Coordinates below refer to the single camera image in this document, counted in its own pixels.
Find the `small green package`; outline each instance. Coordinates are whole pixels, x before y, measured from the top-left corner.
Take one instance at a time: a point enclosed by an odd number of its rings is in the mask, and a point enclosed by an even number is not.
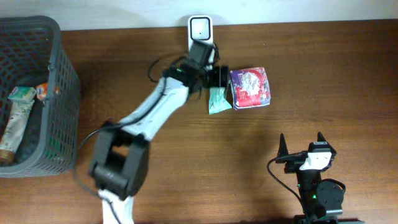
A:
[[[8,98],[17,103],[30,103],[36,95],[36,89],[33,87],[16,86]]]
[[[209,114],[219,113],[232,108],[226,100],[225,89],[225,87],[210,88]]]

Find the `gray plastic basket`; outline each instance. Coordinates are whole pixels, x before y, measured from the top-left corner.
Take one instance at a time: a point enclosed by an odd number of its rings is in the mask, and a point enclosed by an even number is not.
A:
[[[60,36],[49,17],[0,19],[0,135],[11,90],[49,83],[45,104],[35,100],[14,163],[0,167],[0,177],[56,175],[75,165],[80,81]]]

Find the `tube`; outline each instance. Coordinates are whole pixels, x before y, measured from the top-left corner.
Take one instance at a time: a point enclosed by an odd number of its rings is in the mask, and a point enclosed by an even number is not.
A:
[[[0,141],[0,162],[11,164],[24,136],[27,120],[34,104],[13,101],[6,130]]]

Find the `wooden tabletop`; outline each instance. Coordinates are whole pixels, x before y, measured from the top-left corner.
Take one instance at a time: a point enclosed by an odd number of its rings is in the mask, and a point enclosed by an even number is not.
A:
[[[264,67],[266,108],[208,114],[206,94],[177,110],[152,141],[149,173],[134,203],[138,223],[235,223],[292,218],[297,199],[266,171],[284,133],[290,152],[321,131],[338,155],[322,174],[346,184],[341,218],[398,220],[398,21],[214,27],[221,63]],[[79,142],[120,119],[155,87],[159,56],[187,49],[187,28],[62,32],[81,81]],[[170,60],[155,69],[159,74]],[[94,140],[81,151],[87,176]],[[271,169],[297,189],[283,165]],[[71,173],[1,179],[0,223],[101,223],[101,202]]]

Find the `wall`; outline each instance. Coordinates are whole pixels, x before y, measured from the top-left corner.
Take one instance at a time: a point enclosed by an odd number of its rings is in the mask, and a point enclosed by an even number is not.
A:
[[[397,0],[0,0],[0,17],[46,15],[63,30],[398,18]]]

